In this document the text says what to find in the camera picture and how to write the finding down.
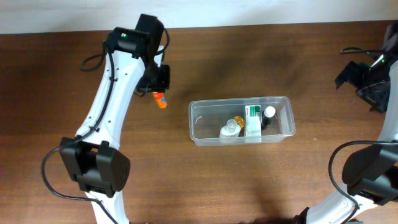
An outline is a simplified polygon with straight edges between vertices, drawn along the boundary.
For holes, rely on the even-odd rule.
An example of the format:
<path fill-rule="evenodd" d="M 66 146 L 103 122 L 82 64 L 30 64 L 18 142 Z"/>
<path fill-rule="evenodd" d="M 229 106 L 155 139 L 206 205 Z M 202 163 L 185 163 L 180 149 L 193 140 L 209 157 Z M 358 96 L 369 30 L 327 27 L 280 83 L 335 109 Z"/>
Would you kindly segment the orange tablet tube white cap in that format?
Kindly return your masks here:
<path fill-rule="evenodd" d="M 159 108 L 164 109 L 167 107 L 167 101 L 165 99 L 164 93 L 161 92 L 152 92 L 152 96 L 154 97 Z"/>

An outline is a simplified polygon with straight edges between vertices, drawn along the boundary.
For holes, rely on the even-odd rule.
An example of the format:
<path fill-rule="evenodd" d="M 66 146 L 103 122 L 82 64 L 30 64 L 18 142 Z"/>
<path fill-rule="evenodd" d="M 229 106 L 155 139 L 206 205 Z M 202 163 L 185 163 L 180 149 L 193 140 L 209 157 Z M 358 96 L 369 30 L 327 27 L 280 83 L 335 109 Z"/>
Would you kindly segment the white bottle clear cap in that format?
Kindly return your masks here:
<path fill-rule="evenodd" d="M 229 144 L 236 140 L 241 132 L 241 127 L 236 120 L 230 119 L 226 122 L 226 125 L 220 129 L 220 142 L 223 144 Z"/>

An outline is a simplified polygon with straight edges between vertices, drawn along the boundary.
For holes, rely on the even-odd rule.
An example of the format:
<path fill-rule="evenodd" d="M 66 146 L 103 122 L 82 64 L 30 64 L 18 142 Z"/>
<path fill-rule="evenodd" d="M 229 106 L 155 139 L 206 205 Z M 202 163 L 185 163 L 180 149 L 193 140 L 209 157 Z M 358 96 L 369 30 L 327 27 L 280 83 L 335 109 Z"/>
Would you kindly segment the small jar gold lid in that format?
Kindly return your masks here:
<path fill-rule="evenodd" d="M 241 129 L 244 128 L 245 121 L 244 121 L 244 118 L 243 118 L 242 116 L 235 116 L 233 119 L 235 120 L 235 122 L 237 122 L 237 125 L 238 125 Z"/>

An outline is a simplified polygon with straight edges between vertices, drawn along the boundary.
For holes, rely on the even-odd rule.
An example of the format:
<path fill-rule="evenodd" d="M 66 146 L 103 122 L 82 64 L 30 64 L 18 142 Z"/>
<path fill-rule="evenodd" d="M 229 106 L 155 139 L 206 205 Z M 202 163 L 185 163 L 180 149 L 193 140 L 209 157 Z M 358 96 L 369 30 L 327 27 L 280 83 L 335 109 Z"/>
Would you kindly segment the white medicine box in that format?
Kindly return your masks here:
<path fill-rule="evenodd" d="M 261 143 L 261 106 L 246 105 L 244 107 L 245 143 Z"/>

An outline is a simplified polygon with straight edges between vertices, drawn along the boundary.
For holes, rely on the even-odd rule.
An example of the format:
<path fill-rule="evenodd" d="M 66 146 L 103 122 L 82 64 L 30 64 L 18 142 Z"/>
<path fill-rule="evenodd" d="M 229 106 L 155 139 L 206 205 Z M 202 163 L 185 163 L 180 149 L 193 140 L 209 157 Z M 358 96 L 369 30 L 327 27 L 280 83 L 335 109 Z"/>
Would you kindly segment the dark bottle white cap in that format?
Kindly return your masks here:
<path fill-rule="evenodd" d="M 276 114 L 276 109 L 273 106 L 268 106 L 262 111 L 262 119 L 261 119 L 262 130 L 268 128 L 275 114 Z"/>

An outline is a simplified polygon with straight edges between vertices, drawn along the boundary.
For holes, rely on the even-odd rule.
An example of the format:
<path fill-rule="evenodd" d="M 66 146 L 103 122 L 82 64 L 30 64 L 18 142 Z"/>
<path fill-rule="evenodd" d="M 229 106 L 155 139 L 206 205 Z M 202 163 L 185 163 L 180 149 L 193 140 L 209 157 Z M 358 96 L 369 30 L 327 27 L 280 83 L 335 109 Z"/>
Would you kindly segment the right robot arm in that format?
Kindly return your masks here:
<path fill-rule="evenodd" d="M 336 77 L 356 87 L 356 95 L 385 114 L 377 140 L 357 140 L 338 146 L 330 156 L 328 175 L 335 191 L 314 207 L 307 207 L 292 223 L 356 223 L 360 213 L 397 201 L 397 23 L 389 24 L 381 49 L 347 47 L 342 54 L 365 53 L 374 59 L 370 66 L 350 62 Z M 352 153 L 342 170 L 341 185 L 333 176 L 336 155 L 348 146 L 362 145 Z"/>

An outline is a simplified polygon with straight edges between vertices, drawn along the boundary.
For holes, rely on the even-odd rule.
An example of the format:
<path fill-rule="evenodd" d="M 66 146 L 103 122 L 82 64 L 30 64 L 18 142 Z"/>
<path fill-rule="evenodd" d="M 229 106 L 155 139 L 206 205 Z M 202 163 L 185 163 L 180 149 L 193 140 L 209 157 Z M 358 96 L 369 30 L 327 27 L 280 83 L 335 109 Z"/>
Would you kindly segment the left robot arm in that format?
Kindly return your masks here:
<path fill-rule="evenodd" d="M 103 41 L 103 77 L 87 117 L 74 138 L 57 149 L 71 180 L 91 202 L 97 223 L 129 223 L 123 188 L 131 167 L 119 151 L 124 119 L 133 95 L 169 89 L 170 67 L 164 65 L 168 36 L 163 23 L 141 14 L 134 29 L 117 27 Z"/>

